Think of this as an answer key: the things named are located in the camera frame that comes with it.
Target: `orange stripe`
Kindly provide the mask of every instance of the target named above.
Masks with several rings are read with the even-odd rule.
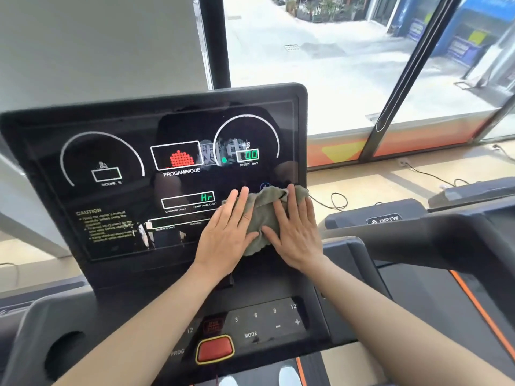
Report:
[[[474,304],[477,311],[480,312],[480,314],[485,319],[486,323],[492,329],[492,332],[497,336],[501,344],[504,345],[504,348],[508,351],[512,359],[515,361],[515,350],[513,349],[512,345],[509,343],[508,339],[504,336],[504,334],[501,332],[499,327],[493,322],[493,319],[486,313],[486,310],[481,306],[480,302],[477,300],[477,298],[474,296],[472,291],[470,291],[469,287],[465,283],[465,281],[461,278],[461,276],[456,271],[449,271],[452,276],[454,276],[454,279],[458,282],[461,289],[467,294],[470,301]]]
[[[302,363],[300,363],[300,357],[296,357],[295,360],[297,361],[297,368],[299,369],[300,382],[302,383],[302,386],[307,386],[306,378],[304,377],[304,370],[302,369]]]

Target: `blue sign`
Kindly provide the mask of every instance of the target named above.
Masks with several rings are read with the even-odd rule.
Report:
[[[419,19],[413,19],[411,25],[409,26],[408,38],[413,39],[418,42],[422,37],[426,27],[426,23]]]
[[[467,66],[472,66],[477,53],[481,47],[469,42],[459,36],[452,38],[451,44],[447,49],[447,56]]]
[[[463,0],[463,8],[504,21],[515,18],[515,0]]]

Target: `display panel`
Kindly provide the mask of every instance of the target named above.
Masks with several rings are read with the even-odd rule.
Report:
[[[299,182],[294,100],[23,129],[88,259],[195,243],[231,189]]]

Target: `hand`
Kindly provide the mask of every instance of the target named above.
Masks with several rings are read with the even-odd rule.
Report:
[[[290,184],[288,185],[289,219],[281,201],[274,202],[274,210],[279,221],[281,238],[270,227],[263,226],[261,230],[287,265],[305,273],[309,270],[310,264],[325,258],[313,202],[306,197],[297,206],[295,187]]]
[[[243,209],[248,195],[249,189],[243,187],[234,207],[238,191],[233,189],[227,202],[218,207],[200,235],[193,266],[202,268],[216,283],[234,270],[243,251],[259,235],[258,232],[247,234],[252,208],[245,214]]]

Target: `electrical outlet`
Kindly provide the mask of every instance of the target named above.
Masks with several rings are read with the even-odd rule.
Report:
[[[397,162],[401,167],[409,167],[411,165],[411,162],[409,162],[407,157],[397,158]]]

